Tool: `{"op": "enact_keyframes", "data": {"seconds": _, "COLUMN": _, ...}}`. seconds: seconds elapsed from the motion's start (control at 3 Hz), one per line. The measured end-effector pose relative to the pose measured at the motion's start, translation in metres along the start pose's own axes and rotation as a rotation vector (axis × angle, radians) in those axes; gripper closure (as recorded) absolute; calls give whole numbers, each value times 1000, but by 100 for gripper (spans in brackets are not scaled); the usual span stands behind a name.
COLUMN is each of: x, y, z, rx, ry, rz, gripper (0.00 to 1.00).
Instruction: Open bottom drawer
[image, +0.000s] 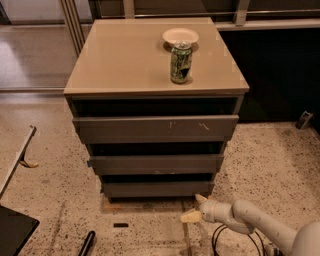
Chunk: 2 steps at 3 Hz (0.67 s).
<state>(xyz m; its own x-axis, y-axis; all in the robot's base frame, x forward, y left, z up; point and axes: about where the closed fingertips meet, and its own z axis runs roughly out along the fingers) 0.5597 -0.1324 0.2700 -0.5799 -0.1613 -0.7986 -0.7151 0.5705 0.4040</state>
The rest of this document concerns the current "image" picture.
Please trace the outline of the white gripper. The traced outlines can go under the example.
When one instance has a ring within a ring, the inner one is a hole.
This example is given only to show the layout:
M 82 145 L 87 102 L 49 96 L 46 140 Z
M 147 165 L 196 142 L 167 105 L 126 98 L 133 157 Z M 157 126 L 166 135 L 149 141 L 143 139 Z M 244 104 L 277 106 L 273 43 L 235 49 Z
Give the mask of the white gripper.
M 197 223 L 203 218 L 207 222 L 228 224 L 233 219 L 230 203 L 222 203 L 216 200 L 207 200 L 201 194 L 195 195 L 196 201 L 201 204 L 199 209 L 184 212 L 180 216 L 182 223 Z

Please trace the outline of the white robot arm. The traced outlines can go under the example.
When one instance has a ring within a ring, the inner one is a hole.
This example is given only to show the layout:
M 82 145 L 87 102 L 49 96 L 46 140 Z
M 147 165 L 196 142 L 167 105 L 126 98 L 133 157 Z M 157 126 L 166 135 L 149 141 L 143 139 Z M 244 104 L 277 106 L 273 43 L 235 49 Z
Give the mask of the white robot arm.
M 320 222 L 311 222 L 295 230 L 247 200 L 224 203 L 200 194 L 195 198 L 199 207 L 184 212 L 180 217 L 183 223 L 201 220 L 222 223 L 230 230 L 245 235 L 259 230 L 286 256 L 320 256 Z

